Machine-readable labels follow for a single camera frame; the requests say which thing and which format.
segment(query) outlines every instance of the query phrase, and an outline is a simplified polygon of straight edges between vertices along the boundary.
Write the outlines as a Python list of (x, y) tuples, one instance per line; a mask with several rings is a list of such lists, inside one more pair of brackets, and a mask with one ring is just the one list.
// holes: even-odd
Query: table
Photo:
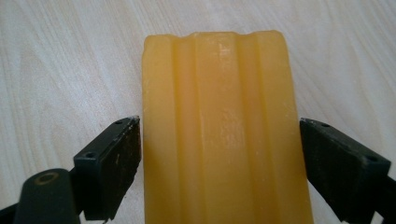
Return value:
[[(299, 116), (396, 161), (395, 1), (4, 0), (0, 207), (19, 199), (29, 176), (71, 169), (112, 121), (142, 115), (147, 35), (273, 29), (287, 39)], [(315, 222), (339, 223), (309, 188)], [(113, 223), (144, 223), (143, 203), (140, 166)]]

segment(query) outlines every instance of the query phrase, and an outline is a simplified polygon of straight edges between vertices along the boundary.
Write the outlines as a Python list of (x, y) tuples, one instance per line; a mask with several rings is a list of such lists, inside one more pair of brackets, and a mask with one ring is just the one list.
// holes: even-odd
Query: wax block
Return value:
[(312, 223), (281, 33), (149, 36), (146, 223)]

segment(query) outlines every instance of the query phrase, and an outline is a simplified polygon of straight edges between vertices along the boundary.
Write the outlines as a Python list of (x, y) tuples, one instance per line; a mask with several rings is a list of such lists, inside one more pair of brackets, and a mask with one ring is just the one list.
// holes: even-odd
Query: block's top edge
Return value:
[(184, 36), (177, 36), (177, 35), (171, 35), (171, 34), (164, 34), (164, 35), (149, 35), (147, 36), (146, 40), (151, 39), (151, 38), (156, 38), (157, 36), (161, 37), (168, 37), (170, 39), (187, 39), (187, 38), (196, 38), (200, 36), (216, 36), (216, 35), (235, 35), (235, 36), (250, 36), (250, 35), (282, 35), (279, 31), (276, 30), (270, 30), (270, 31), (256, 31), (252, 32), (249, 34), (238, 34), (237, 32), (233, 31), (225, 31), (225, 32), (194, 32), (191, 33), (190, 35), (184, 35)]

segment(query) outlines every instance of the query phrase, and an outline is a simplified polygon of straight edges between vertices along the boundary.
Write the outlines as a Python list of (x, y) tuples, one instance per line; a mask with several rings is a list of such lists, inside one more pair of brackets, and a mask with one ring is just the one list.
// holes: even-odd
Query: orange block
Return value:
[(149, 36), (146, 223), (312, 223), (281, 33)]

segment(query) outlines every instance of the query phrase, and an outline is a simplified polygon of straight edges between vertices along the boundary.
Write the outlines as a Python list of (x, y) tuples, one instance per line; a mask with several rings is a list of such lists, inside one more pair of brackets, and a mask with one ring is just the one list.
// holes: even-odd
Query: yellow block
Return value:
[(149, 36), (146, 223), (312, 223), (281, 33)]

